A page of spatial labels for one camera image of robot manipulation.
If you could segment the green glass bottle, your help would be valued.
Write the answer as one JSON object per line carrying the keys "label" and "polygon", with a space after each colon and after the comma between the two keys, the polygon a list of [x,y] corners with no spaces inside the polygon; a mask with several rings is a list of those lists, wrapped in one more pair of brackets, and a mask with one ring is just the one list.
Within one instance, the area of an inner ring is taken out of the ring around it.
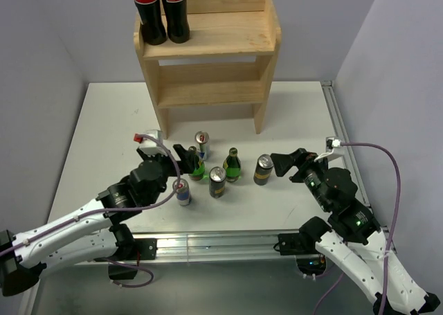
{"label": "green glass bottle", "polygon": [[202,180],[205,174],[205,164],[204,161],[201,159],[200,154],[197,151],[197,148],[195,146],[190,146],[188,148],[190,152],[194,154],[194,170],[191,174],[189,174],[189,177],[193,181],[199,181]]}

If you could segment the black can yellow label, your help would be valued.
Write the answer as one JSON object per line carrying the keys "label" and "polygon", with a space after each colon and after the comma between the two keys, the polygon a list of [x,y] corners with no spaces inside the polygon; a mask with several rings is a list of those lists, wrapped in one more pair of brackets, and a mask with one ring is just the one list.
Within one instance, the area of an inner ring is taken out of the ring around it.
{"label": "black can yellow label", "polygon": [[272,172],[273,161],[271,157],[268,154],[262,154],[261,156],[259,156],[253,175],[254,182],[259,186],[266,185]]}

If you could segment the black Schweppes can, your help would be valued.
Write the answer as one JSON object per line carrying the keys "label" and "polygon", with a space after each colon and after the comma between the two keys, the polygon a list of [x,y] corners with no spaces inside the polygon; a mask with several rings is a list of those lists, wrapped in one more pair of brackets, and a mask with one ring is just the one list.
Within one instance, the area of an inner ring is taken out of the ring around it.
{"label": "black Schweppes can", "polygon": [[226,188],[226,171],[221,167],[214,167],[209,173],[209,193],[211,197],[221,197]]}

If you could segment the Red Bull can front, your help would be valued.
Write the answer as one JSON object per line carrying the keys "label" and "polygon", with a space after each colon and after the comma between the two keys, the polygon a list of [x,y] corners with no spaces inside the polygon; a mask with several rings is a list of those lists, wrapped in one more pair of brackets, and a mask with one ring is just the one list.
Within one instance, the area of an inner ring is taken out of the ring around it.
{"label": "Red Bull can front", "polygon": [[175,180],[172,185],[180,206],[188,206],[192,201],[189,183],[185,179]]}

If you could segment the green bottle yellow label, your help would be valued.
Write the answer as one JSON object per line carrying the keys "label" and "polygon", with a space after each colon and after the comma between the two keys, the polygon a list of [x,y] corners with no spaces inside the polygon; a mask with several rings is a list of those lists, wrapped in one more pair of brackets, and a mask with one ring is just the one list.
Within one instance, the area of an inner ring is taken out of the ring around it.
{"label": "green bottle yellow label", "polygon": [[235,147],[229,149],[223,167],[226,171],[227,182],[236,182],[241,175],[241,162],[238,157],[238,150]]}

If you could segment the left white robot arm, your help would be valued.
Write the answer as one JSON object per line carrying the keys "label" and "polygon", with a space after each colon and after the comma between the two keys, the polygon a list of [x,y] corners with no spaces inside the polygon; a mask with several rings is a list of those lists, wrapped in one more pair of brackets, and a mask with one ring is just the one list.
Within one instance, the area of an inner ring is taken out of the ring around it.
{"label": "left white robot arm", "polygon": [[15,296],[34,287],[59,268],[90,260],[117,262],[132,256],[133,235],[125,221],[161,206],[160,194],[170,177],[193,171],[194,154],[173,146],[178,158],[163,145],[154,153],[137,152],[137,168],[87,204],[33,230],[1,232],[1,293]]}

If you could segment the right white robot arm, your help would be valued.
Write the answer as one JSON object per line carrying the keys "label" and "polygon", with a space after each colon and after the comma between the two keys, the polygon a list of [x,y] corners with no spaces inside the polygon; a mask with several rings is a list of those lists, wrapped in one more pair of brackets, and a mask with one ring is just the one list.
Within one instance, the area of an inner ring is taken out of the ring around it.
{"label": "right white robot arm", "polygon": [[300,148],[290,154],[271,154],[275,173],[306,185],[324,220],[312,217],[296,234],[294,247],[279,239],[280,253],[317,251],[347,275],[372,303],[375,314],[424,314],[435,311],[440,300],[422,289],[388,248],[386,235],[373,215],[357,198],[357,185],[349,170],[331,168],[327,159]]}

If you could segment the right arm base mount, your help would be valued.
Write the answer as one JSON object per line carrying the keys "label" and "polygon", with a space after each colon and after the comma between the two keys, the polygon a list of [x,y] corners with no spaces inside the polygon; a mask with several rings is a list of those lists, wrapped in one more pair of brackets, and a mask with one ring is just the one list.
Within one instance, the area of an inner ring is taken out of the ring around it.
{"label": "right arm base mount", "polygon": [[320,254],[314,243],[303,233],[280,233],[273,249],[281,256],[293,256],[302,276],[316,278],[327,270],[326,257]]}

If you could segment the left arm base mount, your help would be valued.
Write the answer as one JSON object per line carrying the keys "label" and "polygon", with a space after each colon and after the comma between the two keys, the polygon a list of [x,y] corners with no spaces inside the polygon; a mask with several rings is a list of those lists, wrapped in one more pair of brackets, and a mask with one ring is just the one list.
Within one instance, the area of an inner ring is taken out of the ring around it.
{"label": "left arm base mount", "polygon": [[[155,260],[157,252],[157,239],[142,238],[133,239],[128,242],[117,243],[117,250],[111,255],[102,255],[94,258],[94,262],[104,262],[108,266],[108,276],[112,283],[126,288],[141,287],[150,284],[154,279],[154,274],[141,266],[143,260]],[[146,283],[129,284],[127,281],[133,280],[139,271],[144,271],[149,275]]]}

